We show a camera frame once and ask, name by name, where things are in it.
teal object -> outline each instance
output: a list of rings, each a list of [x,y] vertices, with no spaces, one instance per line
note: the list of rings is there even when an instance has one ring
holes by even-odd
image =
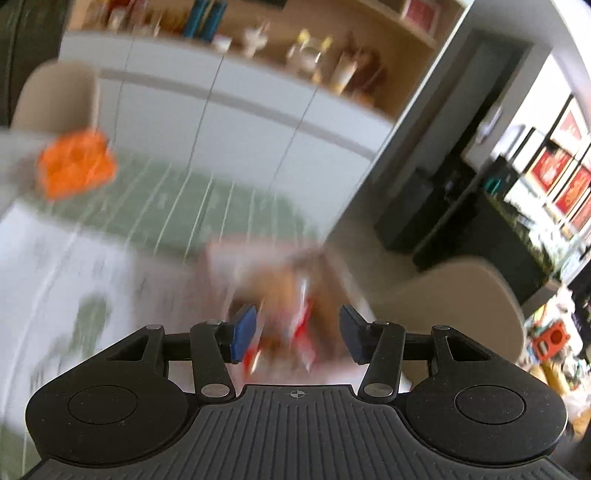
[[[208,5],[207,0],[195,0],[191,12],[189,13],[189,17],[187,19],[187,23],[183,28],[183,37],[186,38],[193,38],[199,32],[199,25],[201,25],[201,20],[203,19],[203,14]]]
[[[206,42],[211,42],[213,36],[216,34],[217,28],[222,22],[222,17],[226,12],[227,2],[214,2],[212,9],[209,12],[209,16],[205,21],[203,30],[201,31],[199,38]]]

floor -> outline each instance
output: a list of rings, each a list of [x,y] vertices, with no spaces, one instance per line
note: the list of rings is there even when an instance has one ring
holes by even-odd
[[[410,256],[387,251],[376,236],[380,208],[371,187],[369,182],[363,185],[327,242],[347,264],[375,316],[387,320],[383,302],[417,270]]]

beige chair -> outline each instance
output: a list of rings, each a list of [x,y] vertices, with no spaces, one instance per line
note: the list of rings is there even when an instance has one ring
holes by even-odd
[[[83,63],[48,61],[25,83],[11,128],[57,135],[96,128],[99,99],[93,68]]]
[[[452,260],[419,275],[381,302],[380,310],[411,333],[449,325],[513,363],[524,348],[524,318],[513,292],[478,258]],[[426,362],[404,362],[403,371],[413,385],[427,378]]]

wooden shelf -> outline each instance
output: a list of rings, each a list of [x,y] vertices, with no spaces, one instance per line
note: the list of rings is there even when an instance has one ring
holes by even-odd
[[[373,10],[374,13],[379,14],[383,19],[398,25],[403,30],[406,30],[407,33],[411,34],[428,48],[431,48],[432,50],[437,48],[437,41],[431,35],[421,30],[419,27],[416,27],[411,22],[403,18],[397,11],[394,11],[378,0],[349,0],[349,2],[363,5],[364,7]]]

orange block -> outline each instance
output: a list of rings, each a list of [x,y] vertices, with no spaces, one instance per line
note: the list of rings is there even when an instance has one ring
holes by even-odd
[[[106,137],[94,130],[58,138],[37,162],[37,181],[48,200],[87,192],[112,181],[116,173]]]

